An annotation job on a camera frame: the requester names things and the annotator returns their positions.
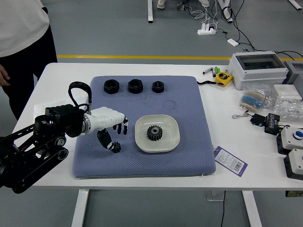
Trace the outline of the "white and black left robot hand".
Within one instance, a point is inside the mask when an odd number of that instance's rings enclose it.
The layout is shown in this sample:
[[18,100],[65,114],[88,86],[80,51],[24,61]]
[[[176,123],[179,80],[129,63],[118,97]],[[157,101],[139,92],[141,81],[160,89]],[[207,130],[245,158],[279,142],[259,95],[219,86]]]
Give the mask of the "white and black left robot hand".
[[120,143],[111,140],[107,128],[113,127],[114,130],[117,128],[117,133],[120,134],[123,125],[123,134],[126,135],[128,130],[128,119],[126,116],[116,110],[101,107],[92,110],[91,115],[86,115],[86,117],[88,124],[86,134],[91,134],[97,130],[97,138],[104,148],[111,150],[113,153],[120,152]]

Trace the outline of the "person's hand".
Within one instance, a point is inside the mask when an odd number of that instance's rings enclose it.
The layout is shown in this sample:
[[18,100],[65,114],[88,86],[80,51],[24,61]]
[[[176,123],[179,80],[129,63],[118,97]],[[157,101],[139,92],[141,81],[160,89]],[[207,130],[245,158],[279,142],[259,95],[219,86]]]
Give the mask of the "person's hand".
[[6,87],[10,86],[9,84],[10,77],[4,67],[0,65],[0,86],[1,87]]

